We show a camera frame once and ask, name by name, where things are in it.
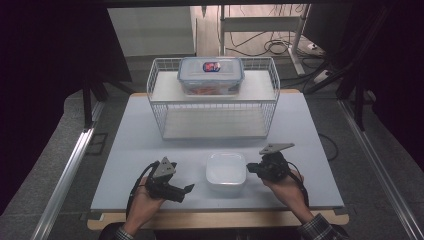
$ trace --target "desk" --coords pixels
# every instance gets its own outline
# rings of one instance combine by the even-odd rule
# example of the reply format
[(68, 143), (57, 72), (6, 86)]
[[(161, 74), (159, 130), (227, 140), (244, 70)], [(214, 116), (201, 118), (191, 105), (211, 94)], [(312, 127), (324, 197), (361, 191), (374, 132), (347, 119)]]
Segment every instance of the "desk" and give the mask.
[(344, 204), (302, 94), (280, 95), (267, 139), (219, 141), (162, 140), (147, 98), (134, 94), (128, 102), (91, 205), (93, 211), (108, 214), (104, 214), (102, 222), (89, 221), (88, 226), (99, 229), (109, 222), (125, 220), (122, 212), (135, 179), (149, 163), (163, 156), (178, 163), (177, 172), (171, 179), (172, 185), (196, 185), (182, 203), (166, 201), (162, 205), (162, 212), (146, 227), (178, 229), (298, 225), (294, 216), (286, 211), (287, 208), (269, 189), (263, 187), (255, 174), (248, 174), (242, 193), (236, 197), (221, 195), (207, 187), (204, 165), (211, 152), (236, 151), (244, 154), (247, 162), (258, 162), (259, 150), (267, 142), (296, 144), (292, 149), (283, 151), (285, 157), (297, 165), (306, 179), (320, 179), (305, 181), (311, 208), (322, 211), (334, 223), (347, 223), (347, 215), (336, 216), (332, 211)]

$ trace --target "white plastic bowl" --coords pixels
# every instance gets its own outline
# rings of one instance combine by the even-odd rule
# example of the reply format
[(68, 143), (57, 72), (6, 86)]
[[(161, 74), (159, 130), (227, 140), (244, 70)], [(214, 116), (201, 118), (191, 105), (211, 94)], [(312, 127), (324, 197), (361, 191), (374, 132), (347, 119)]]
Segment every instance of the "white plastic bowl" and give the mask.
[(214, 153), (206, 163), (206, 179), (211, 189), (240, 192), (246, 181), (246, 160), (240, 153)]

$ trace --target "hand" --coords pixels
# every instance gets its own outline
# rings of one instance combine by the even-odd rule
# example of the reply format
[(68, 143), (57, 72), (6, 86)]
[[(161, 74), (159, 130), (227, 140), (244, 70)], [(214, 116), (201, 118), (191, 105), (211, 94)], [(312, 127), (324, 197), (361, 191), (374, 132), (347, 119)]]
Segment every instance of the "hand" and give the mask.
[[(299, 179), (303, 176), (299, 172), (291, 170)], [(286, 205), (294, 213), (302, 224), (311, 221), (314, 218), (309, 208), (305, 205), (303, 194), (297, 186), (296, 182), (287, 176), (279, 182), (271, 182), (262, 179), (265, 186), (269, 187), (280, 202)]]
[(153, 199), (149, 196), (149, 192), (144, 186), (146, 180), (146, 177), (141, 179), (140, 185), (135, 192), (127, 221), (123, 226), (125, 232), (131, 236), (134, 236), (138, 229), (148, 222), (162, 206), (162, 203), (165, 202), (165, 199)]

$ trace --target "white wire basket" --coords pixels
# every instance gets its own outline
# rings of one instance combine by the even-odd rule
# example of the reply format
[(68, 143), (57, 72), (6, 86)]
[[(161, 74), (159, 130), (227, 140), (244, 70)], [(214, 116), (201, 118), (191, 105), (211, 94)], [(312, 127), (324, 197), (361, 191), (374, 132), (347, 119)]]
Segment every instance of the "white wire basket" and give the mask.
[(155, 59), (147, 96), (162, 138), (266, 138), (280, 78), (270, 57), (241, 60), (245, 78), (238, 95), (188, 96), (177, 79), (181, 58)]

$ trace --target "person's left hand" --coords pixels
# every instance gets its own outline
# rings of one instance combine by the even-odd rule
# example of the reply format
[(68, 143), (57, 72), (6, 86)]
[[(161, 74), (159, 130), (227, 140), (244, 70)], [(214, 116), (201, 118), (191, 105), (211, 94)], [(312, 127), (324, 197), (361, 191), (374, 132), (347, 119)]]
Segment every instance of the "person's left hand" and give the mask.
[(123, 228), (124, 231), (134, 236), (138, 229), (148, 222), (153, 215), (159, 210), (165, 199), (153, 199), (149, 196), (144, 184), (146, 184), (146, 177), (140, 181), (140, 185), (135, 192), (133, 202)]

